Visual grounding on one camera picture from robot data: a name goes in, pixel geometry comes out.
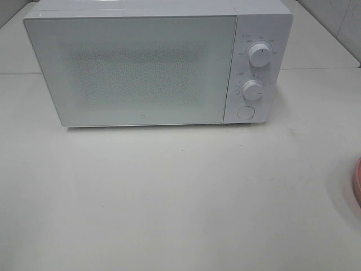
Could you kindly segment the round white door button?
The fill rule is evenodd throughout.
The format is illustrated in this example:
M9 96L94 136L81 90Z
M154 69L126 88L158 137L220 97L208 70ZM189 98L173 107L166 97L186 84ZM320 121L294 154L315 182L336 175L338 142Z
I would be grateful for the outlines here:
M255 109L252 106L244 106L237 112L237 116L241 120L251 120L254 117Z

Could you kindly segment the white microwave door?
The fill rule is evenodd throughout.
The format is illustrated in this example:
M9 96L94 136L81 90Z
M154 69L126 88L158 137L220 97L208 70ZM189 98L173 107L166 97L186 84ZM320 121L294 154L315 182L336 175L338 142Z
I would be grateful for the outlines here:
M24 24L63 126L223 121L234 16Z

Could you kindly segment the white timer knob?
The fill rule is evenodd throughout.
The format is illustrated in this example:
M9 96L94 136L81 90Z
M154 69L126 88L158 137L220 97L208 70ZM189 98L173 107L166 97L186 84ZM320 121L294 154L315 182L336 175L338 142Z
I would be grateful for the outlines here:
M263 83L259 80L248 80L241 87L244 99L255 101L260 99L263 93Z

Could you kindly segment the pink round plate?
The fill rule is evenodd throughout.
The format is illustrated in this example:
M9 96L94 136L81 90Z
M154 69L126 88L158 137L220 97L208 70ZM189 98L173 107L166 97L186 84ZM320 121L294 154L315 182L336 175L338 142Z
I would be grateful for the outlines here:
M361 207L360 166L361 158L357 161L353 177L353 192L359 207Z

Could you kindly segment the white microwave oven body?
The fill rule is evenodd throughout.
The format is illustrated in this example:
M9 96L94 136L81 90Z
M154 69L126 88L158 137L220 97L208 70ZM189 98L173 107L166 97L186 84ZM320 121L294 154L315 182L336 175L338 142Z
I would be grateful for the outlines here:
M266 121L293 23L293 14L280 1L39 1L24 22L26 19L201 16L236 18L224 117L218 124ZM258 41L272 47L269 64L261 68L252 66L248 58L250 45ZM260 99L244 99L241 87L248 80L263 83ZM251 120L238 118L237 112L244 106L255 109Z

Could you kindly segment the upper white power knob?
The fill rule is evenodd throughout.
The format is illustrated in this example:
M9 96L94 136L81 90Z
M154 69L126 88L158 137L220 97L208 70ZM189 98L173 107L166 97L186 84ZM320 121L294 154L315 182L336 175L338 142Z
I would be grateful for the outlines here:
M269 64L272 55L272 47L265 41L258 41L250 45L248 58L252 66L261 68Z

